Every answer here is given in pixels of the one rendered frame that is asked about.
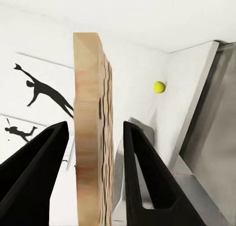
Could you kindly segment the tennis ball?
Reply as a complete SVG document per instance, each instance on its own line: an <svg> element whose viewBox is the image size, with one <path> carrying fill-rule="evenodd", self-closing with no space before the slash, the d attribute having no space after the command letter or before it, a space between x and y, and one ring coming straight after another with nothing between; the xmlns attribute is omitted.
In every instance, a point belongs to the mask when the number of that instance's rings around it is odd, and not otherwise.
<svg viewBox="0 0 236 226"><path fill-rule="evenodd" d="M153 91L157 94L163 93L165 90L165 84L162 81L157 81L153 85Z"/></svg>

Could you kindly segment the jigsaw puzzle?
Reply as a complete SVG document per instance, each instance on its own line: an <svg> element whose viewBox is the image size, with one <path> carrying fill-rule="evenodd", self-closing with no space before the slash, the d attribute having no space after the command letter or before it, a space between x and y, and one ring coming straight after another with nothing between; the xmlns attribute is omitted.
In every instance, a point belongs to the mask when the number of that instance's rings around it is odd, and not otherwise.
<svg viewBox="0 0 236 226"><path fill-rule="evenodd" d="M73 33L79 226L112 226L113 73L98 33Z"/></svg>

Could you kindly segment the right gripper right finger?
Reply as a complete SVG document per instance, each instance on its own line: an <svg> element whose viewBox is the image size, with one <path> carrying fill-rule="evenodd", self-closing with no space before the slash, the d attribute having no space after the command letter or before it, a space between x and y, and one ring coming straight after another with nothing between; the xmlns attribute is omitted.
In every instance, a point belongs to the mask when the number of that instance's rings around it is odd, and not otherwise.
<svg viewBox="0 0 236 226"><path fill-rule="evenodd" d="M122 137L127 226L206 226L143 130L126 121ZM135 154L152 209L142 204Z"/></svg>

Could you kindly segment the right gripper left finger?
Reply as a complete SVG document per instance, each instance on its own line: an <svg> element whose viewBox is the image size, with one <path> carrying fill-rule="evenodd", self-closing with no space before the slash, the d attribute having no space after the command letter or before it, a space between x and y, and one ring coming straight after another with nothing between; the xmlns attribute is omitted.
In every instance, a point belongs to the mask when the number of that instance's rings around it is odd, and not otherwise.
<svg viewBox="0 0 236 226"><path fill-rule="evenodd" d="M41 226L69 140L53 123L0 163L0 226Z"/></svg>

